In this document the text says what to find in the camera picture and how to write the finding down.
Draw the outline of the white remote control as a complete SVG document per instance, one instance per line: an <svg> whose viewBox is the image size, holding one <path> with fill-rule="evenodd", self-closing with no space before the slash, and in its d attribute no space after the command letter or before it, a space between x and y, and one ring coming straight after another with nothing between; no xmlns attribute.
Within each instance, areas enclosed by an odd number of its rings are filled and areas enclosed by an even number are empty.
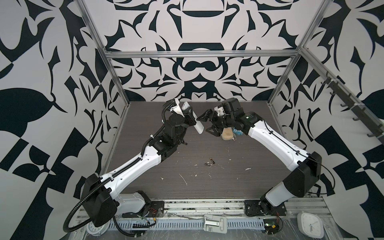
<svg viewBox="0 0 384 240"><path fill-rule="evenodd" d="M200 121L197 120L197 115L194 112L193 107L188 102L183 103L182 113L185 116L187 124L193 126L199 134L202 134L204 131L204 126Z"/></svg>

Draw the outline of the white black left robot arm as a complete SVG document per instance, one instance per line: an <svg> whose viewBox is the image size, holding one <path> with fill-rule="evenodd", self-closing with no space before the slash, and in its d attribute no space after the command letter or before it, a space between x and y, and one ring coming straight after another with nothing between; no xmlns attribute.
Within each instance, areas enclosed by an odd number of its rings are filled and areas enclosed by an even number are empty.
<svg viewBox="0 0 384 240"><path fill-rule="evenodd" d="M93 223L95 227L101 227L121 208L126 208L131 213L144 213L149 208L150 199L142 191L134 193L126 204L118 197L135 179L169 158L179 145L185 144L184 137L188 127L198 125L198 133L202 133L204 129L188 103L170 110L172 114L169 119L145 142L142 152L109 173L100 177L93 174L85 180L81 206L89 216L87 224Z"/></svg>

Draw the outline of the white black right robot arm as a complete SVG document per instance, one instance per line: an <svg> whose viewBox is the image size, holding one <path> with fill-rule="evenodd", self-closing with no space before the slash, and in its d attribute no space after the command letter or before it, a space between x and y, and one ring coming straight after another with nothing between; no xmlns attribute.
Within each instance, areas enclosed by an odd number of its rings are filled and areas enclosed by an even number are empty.
<svg viewBox="0 0 384 240"><path fill-rule="evenodd" d="M246 113L236 98L221 102L213 110L206 110L198 121L210 122L207 132L218 137L226 128L234 128L261 143L290 170L290 174L275 187L268 190L256 207L248 207L253 216L274 215L284 202L293 197L302 198L320 180L322 157L297 147L254 112Z"/></svg>

